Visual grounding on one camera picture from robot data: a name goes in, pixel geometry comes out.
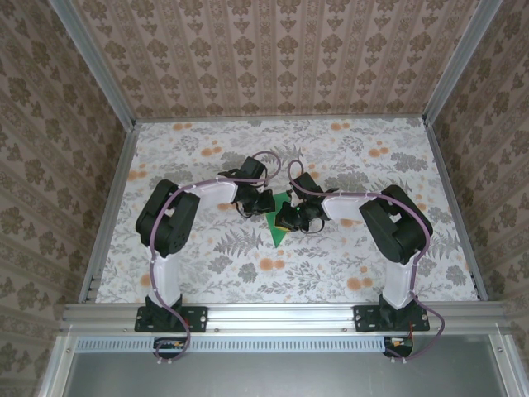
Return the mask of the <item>green cloth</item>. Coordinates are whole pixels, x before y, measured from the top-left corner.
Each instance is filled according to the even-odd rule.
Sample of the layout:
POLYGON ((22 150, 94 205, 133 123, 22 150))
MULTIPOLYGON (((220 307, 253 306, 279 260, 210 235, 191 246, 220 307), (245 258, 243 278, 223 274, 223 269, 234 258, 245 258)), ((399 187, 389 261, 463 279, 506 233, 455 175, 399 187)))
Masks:
POLYGON ((274 243, 274 247, 277 248, 281 241, 287 234, 287 230, 283 230, 275 226, 276 215, 282 209, 284 203, 290 203, 291 197, 287 191, 274 195, 275 210, 272 213, 266 213, 265 217, 268 223, 269 231, 274 243))

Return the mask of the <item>floral printed table cover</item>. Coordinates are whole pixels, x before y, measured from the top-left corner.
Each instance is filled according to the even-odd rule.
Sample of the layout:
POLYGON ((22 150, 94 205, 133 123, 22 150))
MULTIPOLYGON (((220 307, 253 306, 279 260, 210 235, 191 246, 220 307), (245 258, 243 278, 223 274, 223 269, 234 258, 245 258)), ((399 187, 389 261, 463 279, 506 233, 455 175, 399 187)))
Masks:
MULTIPOLYGON (((285 191, 288 177, 298 173, 294 159, 324 189, 400 186, 434 230, 417 268, 419 298, 479 297, 445 180, 418 117, 143 123, 129 155, 118 175, 124 191, 116 225, 95 280, 99 303, 140 303, 150 289, 150 254, 135 223, 159 181, 211 179, 250 155, 274 173, 275 193, 285 191)), ((197 215, 178 261, 183 297, 193 304, 375 301, 387 264, 359 216, 314 222, 309 234, 289 233, 275 242, 265 217, 243 218, 226 203, 197 215)))

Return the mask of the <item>grey metal panel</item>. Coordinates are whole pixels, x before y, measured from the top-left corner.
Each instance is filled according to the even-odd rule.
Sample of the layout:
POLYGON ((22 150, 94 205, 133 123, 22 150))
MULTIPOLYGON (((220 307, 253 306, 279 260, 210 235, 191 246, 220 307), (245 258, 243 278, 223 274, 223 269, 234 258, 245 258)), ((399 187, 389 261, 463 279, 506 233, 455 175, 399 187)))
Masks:
POLYGON ((56 341, 38 397, 529 397, 513 339, 444 336, 399 362, 377 352, 84 352, 56 341))

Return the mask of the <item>long aluminium frame rail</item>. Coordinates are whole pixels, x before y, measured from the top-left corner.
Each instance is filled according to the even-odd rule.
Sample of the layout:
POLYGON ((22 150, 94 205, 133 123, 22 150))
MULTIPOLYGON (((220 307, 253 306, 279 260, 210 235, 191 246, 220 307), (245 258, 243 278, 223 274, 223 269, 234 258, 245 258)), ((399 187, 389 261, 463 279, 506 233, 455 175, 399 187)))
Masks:
MULTIPOLYGON (((207 334, 332 335, 355 332, 355 303, 207 304, 207 334)), ((446 322, 445 335, 509 334, 499 302, 427 302, 446 322)), ((72 335, 129 336, 139 304, 68 304, 60 332, 72 335)))

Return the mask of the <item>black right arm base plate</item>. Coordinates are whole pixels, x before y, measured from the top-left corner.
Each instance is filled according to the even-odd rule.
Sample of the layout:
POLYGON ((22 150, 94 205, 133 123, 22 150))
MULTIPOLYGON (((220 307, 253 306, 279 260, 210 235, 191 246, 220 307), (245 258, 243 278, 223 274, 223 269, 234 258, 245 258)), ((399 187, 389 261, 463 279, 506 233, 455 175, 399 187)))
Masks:
POLYGON ((427 312, 416 305, 394 309, 391 306, 359 305, 353 308, 358 332, 425 332, 431 329, 427 312))

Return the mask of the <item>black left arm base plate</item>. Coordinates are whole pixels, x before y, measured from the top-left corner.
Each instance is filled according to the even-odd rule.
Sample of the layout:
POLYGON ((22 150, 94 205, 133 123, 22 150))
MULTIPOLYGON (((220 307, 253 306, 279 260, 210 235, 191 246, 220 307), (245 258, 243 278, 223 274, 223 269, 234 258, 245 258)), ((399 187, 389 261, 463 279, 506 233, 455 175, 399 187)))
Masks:
MULTIPOLYGON (((205 332, 208 310, 205 306, 183 306, 174 309, 191 332, 205 332)), ((139 307, 134 326, 135 332, 185 332, 183 324, 167 309, 154 306, 139 307)))

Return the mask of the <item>aluminium side rail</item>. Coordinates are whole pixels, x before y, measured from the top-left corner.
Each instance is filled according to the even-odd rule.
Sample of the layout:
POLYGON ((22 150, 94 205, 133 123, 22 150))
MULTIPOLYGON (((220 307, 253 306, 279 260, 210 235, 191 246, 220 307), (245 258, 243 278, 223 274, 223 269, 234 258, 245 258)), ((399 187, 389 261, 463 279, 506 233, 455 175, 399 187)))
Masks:
POLYGON ((474 250, 471 245, 469 235, 466 231, 464 219, 460 212, 460 207, 457 203, 455 192, 450 182, 450 176, 446 168, 446 163, 444 162, 444 159, 441 153, 441 148, 439 147, 439 143, 436 139, 433 126, 429 124, 428 122, 424 122, 424 127, 425 127, 425 131, 427 134, 427 138, 428 138, 428 141, 431 147, 433 157, 436 162, 436 167, 438 169, 438 173, 441 178, 443 189, 445 190, 447 203, 449 204, 449 208, 452 213, 452 218, 455 223, 455 228, 459 235, 460 244, 465 254, 466 262, 469 266, 469 272, 471 275, 471 279, 473 280, 474 288, 476 289, 477 296, 481 301, 489 301, 489 296, 486 291, 483 278, 480 274, 479 266, 476 261, 475 255, 474 255, 474 250))
POLYGON ((92 284, 95 280, 101 278, 102 271, 106 264, 107 255, 112 242, 112 234, 116 226, 117 215, 119 213, 122 196, 131 168, 131 162, 136 149, 138 132, 137 121, 133 121, 131 128, 126 132, 122 151, 119 156, 117 168, 102 215, 102 220, 99 225, 98 234, 83 279, 83 285, 78 299, 80 304, 92 303, 95 301, 93 296, 97 295, 97 292, 91 293, 92 284))

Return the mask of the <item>aluminium frame post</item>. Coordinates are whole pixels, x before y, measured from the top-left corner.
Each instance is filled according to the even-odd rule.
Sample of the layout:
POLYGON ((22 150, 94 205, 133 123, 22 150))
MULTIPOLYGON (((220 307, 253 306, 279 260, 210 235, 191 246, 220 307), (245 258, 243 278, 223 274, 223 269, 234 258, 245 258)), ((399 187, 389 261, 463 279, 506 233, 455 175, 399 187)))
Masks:
POLYGON ((74 42, 78 52, 83 57, 93 77, 96 79, 98 86, 104 93, 125 131, 132 131, 136 118, 133 116, 131 107, 127 104, 117 80, 112 76, 111 70, 107 67, 103 52, 97 48, 88 28, 83 23, 80 14, 76 11, 72 0, 50 0, 50 4, 74 42))
POLYGON ((439 116, 476 51, 502 0, 480 0, 423 113, 427 126, 439 116))

